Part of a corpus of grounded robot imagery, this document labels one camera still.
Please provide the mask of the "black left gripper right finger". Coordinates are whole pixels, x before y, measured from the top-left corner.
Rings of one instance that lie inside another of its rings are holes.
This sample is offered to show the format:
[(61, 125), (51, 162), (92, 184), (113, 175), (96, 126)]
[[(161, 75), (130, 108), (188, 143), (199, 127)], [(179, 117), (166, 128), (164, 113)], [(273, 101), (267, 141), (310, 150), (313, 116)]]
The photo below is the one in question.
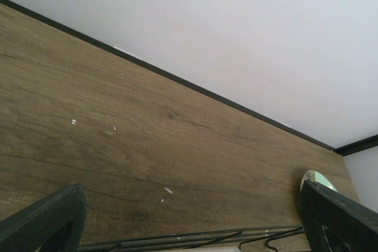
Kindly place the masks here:
[(299, 216), (312, 251), (377, 251), (377, 213), (318, 182), (304, 181)]

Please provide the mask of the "light blue flower plate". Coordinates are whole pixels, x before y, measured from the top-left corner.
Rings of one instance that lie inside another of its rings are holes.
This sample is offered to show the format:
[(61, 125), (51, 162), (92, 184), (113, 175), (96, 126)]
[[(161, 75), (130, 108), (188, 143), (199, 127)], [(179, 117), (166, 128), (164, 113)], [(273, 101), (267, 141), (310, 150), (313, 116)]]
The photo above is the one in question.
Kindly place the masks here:
[(299, 191), (302, 192), (305, 181), (319, 185), (323, 192), (338, 192), (337, 188), (322, 173), (313, 169), (307, 170), (302, 176)]

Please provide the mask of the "black rimmed striped plate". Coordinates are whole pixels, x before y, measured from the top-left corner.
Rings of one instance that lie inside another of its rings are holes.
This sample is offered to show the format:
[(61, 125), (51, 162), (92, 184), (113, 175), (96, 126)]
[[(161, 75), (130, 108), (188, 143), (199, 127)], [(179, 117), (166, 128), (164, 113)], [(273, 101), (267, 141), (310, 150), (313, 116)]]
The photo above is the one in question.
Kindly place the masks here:
[(240, 252), (237, 247), (213, 247), (204, 248), (203, 252)]

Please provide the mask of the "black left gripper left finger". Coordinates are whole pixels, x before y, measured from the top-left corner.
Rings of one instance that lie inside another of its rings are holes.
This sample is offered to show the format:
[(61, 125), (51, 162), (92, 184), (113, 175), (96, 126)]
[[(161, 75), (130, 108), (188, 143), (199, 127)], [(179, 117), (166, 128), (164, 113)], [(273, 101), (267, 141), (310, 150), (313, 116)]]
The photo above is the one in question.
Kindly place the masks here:
[(1, 251), (77, 251), (86, 215), (83, 186), (65, 186), (1, 221)]

